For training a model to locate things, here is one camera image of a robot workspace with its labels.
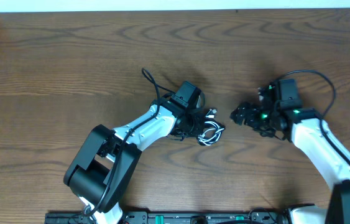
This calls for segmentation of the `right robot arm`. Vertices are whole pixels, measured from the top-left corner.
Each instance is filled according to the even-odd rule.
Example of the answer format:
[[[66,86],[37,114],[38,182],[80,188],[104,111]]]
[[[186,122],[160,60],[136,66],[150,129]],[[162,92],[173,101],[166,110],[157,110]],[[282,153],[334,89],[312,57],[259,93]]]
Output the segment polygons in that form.
[[[230,118],[262,137],[277,132],[300,149],[324,178],[331,198],[327,209],[297,205],[286,209],[279,223],[350,223],[350,152],[337,140],[323,115],[304,108],[294,79],[276,80],[259,89],[258,105],[241,103]]]

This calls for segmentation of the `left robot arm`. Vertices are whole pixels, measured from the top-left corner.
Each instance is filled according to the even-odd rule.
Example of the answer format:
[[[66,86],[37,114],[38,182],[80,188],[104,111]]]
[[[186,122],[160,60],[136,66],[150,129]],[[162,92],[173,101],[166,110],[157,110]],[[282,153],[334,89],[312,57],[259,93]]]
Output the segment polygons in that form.
[[[199,135],[204,126],[204,105],[203,92],[183,82],[177,92],[159,96],[146,113],[129,124],[93,128],[63,178],[85,204],[81,217],[90,223],[119,223],[119,201],[142,152],[168,135]]]

